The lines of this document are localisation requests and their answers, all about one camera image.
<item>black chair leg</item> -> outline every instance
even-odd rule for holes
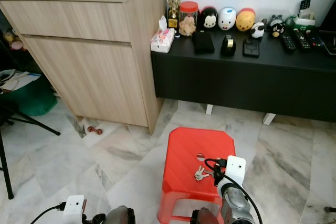
[[[334,207],[325,207],[324,209],[326,212],[336,212],[336,208]]]
[[[61,133],[59,133],[58,131],[55,131],[55,130],[53,130],[52,128],[49,128],[48,126],[46,126],[46,125],[40,123],[39,121],[36,121],[35,119],[33,119],[33,118],[27,116],[26,114],[24,114],[24,113],[22,113],[22,112],[20,112],[20,111],[18,111],[18,110],[13,110],[12,108],[7,108],[7,107],[6,107],[5,109],[11,111],[12,113],[15,113],[15,114],[18,114],[18,115],[22,116],[24,119],[30,121],[32,124],[38,125],[38,126],[44,128],[44,129],[46,129],[46,130],[48,130],[48,131],[54,133],[54,134],[57,135],[57,136],[59,136],[59,135],[61,134]]]
[[[4,172],[4,176],[5,176],[5,183],[6,183],[6,187],[7,187],[8,198],[13,199],[14,195],[13,195],[13,191],[12,191],[11,181],[10,181],[10,178],[9,178],[9,172],[8,172],[7,161],[6,161],[6,156],[5,156],[4,143],[2,142],[1,132],[0,132],[0,159],[1,159],[1,164],[2,164],[2,171]]]

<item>marble floor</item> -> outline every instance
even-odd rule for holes
[[[158,223],[168,135],[179,126],[222,130],[234,138],[237,156],[247,161],[244,187],[264,223],[336,223],[336,214],[323,210],[336,205],[336,125],[277,115],[265,126],[263,116],[219,106],[206,115],[204,104],[165,100],[150,135],[146,128],[121,123],[77,123],[59,101],[36,119],[61,136],[20,122],[1,128],[15,195],[8,200],[0,173],[1,223],[30,223],[75,194],[86,196],[88,217],[126,205],[138,224]],[[89,125],[103,134],[87,132]],[[180,200],[174,214],[190,216],[202,206],[218,210]],[[62,212],[51,211],[36,223],[61,220]]]

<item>remote control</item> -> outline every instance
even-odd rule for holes
[[[291,36],[284,34],[281,37],[282,45],[285,48],[285,51],[287,52],[294,52],[296,50],[296,46],[294,44],[294,40]]]
[[[323,47],[323,41],[315,32],[306,33],[306,38],[312,48],[319,49]]]
[[[310,7],[310,0],[302,0],[300,10],[308,9]]]
[[[305,39],[303,33],[299,31],[298,29],[293,30],[294,38],[299,44],[299,49],[302,51],[310,51],[311,47],[308,43],[308,41]]]

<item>tissue box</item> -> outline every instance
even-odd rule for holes
[[[168,28],[165,31],[158,29],[151,41],[151,51],[167,53],[173,43],[175,35],[174,28]]]

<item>black cable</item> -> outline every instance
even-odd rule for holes
[[[204,161],[204,163],[205,163],[205,165],[206,165],[209,169],[211,169],[213,172],[219,173],[219,174],[220,174],[221,176],[223,176],[224,178],[230,180],[235,186],[237,186],[237,187],[239,188],[239,190],[241,190],[241,191],[243,192],[243,194],[245,194],[245,196],[246,196],[246,197],[248,198],[248,200],[251,202],[253,208],[255,209],[255,211],[256,211],[256,213],[257,213],[259,224],[263,224],[263,223],[262,223],[263,221],[261,220],[261,215],[260,215],[260,213],[259,213],[259,210],[258,210],[256,204],[254,203],[254,201],[252,200],[252,198],[249,196],[249,194],[248,194],[248,193],[247,193],[247,192],[246,192],[246,191],[245,191],[245,190],[244,190],[244,189],[243,189],[237,182],[235,182],[233,179],[231,179],[230,177],[226,176],[225,174],[223,174],[223,173],[221,173],[221,172],[217,172],[217,171],[215,171],[215,169],[214,169],[211,165],[208,164],[208,161],[212,161],[212,162],[215,162],[215,163],[221,165],[221,163],[222,163],[222,162],[226,162],[226,160],[224,160],[224,159],[212,159],[212,158],[207,158],[207,159]]]
[[[63,211],[64,208],[65,208],[65,204],[66,204],[66,202],[62,202],[62,203],[60,203],[57,206],[48,208],[47,210],[45,210],[44,212],[42,212],[39,216],[37,216],[35,218],[35,220],[33,220],[30,224],[34,224],[39,218],[41,218],[42,215],[44,215],[46,212],[49,212],[49,211],[51,211],[53,209],[59,209],[59,210]]]

